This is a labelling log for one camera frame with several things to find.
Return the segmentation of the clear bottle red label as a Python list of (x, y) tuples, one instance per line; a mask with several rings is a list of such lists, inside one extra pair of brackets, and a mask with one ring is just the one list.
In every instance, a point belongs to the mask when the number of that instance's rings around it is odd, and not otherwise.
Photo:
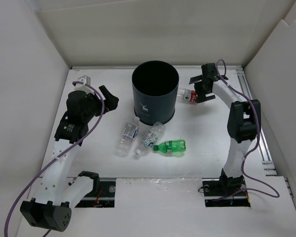
[(194, 90), (189, 90), (186, 88), (178, 88), (177, 101), (197, 104), (197, 96)]

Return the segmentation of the green plastic bottle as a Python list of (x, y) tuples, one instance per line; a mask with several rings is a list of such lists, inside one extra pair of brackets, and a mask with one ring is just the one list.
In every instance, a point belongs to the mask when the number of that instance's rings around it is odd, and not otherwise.
[(186, 151), (185, 140), (170, 140), (153, 146), (153, 151), (165, 156), (181, 157)]

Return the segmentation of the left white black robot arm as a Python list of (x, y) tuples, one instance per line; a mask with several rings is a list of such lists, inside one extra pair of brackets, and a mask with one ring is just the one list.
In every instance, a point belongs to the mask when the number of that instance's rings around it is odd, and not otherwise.
[(73, 82), (75, 90), (68, 94), (66, 111), (55, 133), (51, 161), (41, 172), (42, 181), (30, 201), (23, 201), (20, 211), (30, 226), (63, 232), (69, 225), (72, 210), (86, 196), (101, 190), (99, 174), (79, 173), (66, 184), (66, 178), (82, 142), (95, 129), (88, 124), (93, 117), (101, 119), (117, 108), (119, 99), (105, 86), (94, 89), (87, 83)]

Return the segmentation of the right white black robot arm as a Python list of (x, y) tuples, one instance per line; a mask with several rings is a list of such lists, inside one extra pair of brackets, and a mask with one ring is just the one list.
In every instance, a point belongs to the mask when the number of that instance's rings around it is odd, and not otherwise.
[(192, 77), (196, 102), (203, 103), (218, 96), (229, 108), (227, 131), (230, 136), (228, 156), (217, 181), (204, 181), (204, 194), (207, 197), (228, 196), (245, 184), (242, 171), (245, 155), (255, 140), (260, 125), (260, 102), (248, 100), (240, 92), (235, 92), (220, 76), (214, 63), (201, 66), (202, 74)]

